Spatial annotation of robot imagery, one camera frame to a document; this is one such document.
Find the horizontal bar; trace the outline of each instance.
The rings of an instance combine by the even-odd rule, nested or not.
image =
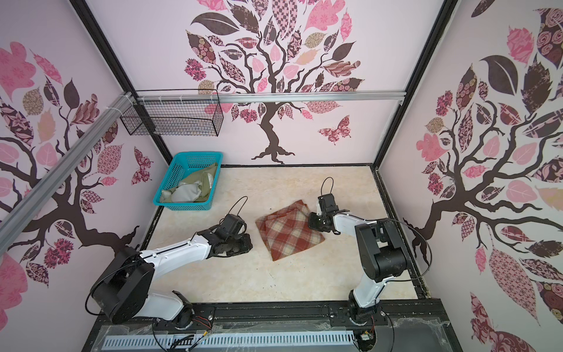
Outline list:
[[[186,94],[162,95],[151,92],[137,91],[139,100],[143,101],[171,101],[171,100],[217,100],[216,95]],[[344,101],[344,100],[402,100],[404,91],[356,91],[356,92],[318,92],[318,93],[257,93],[257,94],[220,94],[221,103],[274,103],[281,101]]]
[[[90,151],[102,135],[130,106],[130,93],[122,93],[106,109],[84,135],[59,160],[57,165],[32,188],[31,192],[12,210],[0,224],[0,255],[25,229],[28,223],[57,191],[60,185],[73,172],[84,156]]]

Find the red plaid fabric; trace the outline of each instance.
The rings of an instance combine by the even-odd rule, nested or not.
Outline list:
[[[272,260],[287,257],[311,248],[322,241],[323,235],[308,226],[309,208],[302,200],[289,207],[256,220],[256,226]]]

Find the wire mesh basket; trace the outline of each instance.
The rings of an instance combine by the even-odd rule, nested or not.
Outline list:
[[[121,116],[130,135],[218,136],[223,111],[217,90],[201,95],[139,97]]]

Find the table surface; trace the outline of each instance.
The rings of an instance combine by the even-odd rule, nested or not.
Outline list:
[[[218,224],[244,195],[248,202],[240,216],[248,224],[253,249],[240,256],[190,263],[153,281],[151,288],[180,291],[191,302],[347,300],[363,273],[355,237],[323,233],[323,243],[272,261],[255,224],[257,218],[299,199],[316,211],[321,184],[328,176],[334,178],[332,193],[340,209],[365,219],[387,217],[368,166],[222,168],[212,208],[165,208],[148,249],[191,238],[196,231]],[[330,180],[324,189],[329,191]],[[408,272],[400,278],[408,279]],[[411,282],[390,283],[381,294],[387,300],[416,298]]]

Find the wire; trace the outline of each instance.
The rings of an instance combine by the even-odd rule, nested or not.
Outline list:
[[[243,209],[244,205],[246,204],[246,202],[247,202],[247,200],[248,200],[248,196],[247,196],[247,195],[244,195],[244,196],[240,197],[240,199],[239,199],[238,201],[236,201],[236,203],[233,204],[233,206],[229,209],[229,212],[228,212],[227,214],[230,214],[230,213],[231,213],[231,210],[233,210],[233,208],[236,206],[236,204],[237,204],[238,202],[240,202],[240,200],[243,199],[243,198],[246,198],[246,200],[244,201],[242,207],[240,207],[239,212],[236,213],[236,215],[239,216],[240,211]]]
[[[331,179],[332,180],[332,186],[330,186],[330,192],[332,193],[332,187],[334,187],[334,179],[330,176],[328,176],[326,179],[324,179],[322,186],[320,187],[320,195],[323,195],[323,187],[324,187],[324,183],[328,180]]]

